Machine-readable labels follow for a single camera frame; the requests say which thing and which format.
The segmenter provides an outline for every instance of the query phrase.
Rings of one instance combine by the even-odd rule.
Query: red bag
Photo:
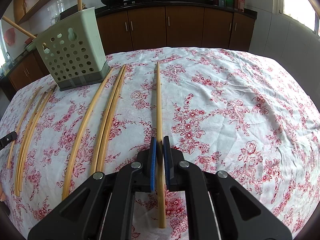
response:
[[[14,32],[14,28],[6,30],[3,38],[6,44],[12,46],[16,42],[16,33]]]

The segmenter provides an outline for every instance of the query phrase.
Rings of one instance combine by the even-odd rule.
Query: black countertop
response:
[[[186,6],[201,6],[205,8],[212,8],[227,12],[237,12],[253,19],[257,19],[257,12],[249,9],[244,9],[244,12],[240,12],[236,9],[223,8],[212,4],[212,0],[127,0],[120,4],[112,6],[103,6],[95,9],[96,17],[105,16],[115,12],[121,12],[130,9],[138,9],[145,7],[154,6],[165,6],[165,5],[186,5]]]

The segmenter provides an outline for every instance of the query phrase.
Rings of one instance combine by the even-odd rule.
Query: floral tablecloth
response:
[[[202,170],[225,170],[295,236],[319,202],[320,114],[276,61],[224,49],[160,48],[107,56],[113,75],[94,108],[73,169],[70,192],[89,177],[92,152],[108,95],[127,64],[112,122],[105,173],[119,171],[156,135],[156,62],[161,64],[163,135]],[[42,87],[10,146],[0,152],[0,181],[10,219],[27,237],[61,201],[77,131],[99,84],[55,90],[37,124],[24,166],[21,197],[14,195],[17,154],[46,76],[19,90],[0,122],[0,137],[15,130],[28,101]],[[166,192],[166,229],[158,229],[156,194],[138,193],[132,239],[188,239],[183,193]]]

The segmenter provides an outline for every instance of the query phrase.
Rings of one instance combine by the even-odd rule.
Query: metal screw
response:
[[[138,169],[141,167],[141,163],[140,162],[131,163],[131,167],[134,169]]]
[[[181,162],[179,162],[179,165],[182,168],[187,168],[187,167],[189,167],[190,164],[187,161],[181,161]]]
[[[103,178],[103,173],[102,172],[96,172],[93,174],[94,179],[102,179]]]
[[[218,175],[220,178],[225,179],[225,178],[228,176],[228,173],[226,173],[225,171],[218,171],[218,172],[217,172],[217,175]]]

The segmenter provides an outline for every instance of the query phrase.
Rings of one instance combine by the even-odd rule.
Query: human hand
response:
[[[2,190],[2,184],[0,183],[0,201],[5,201],[5,194]]]

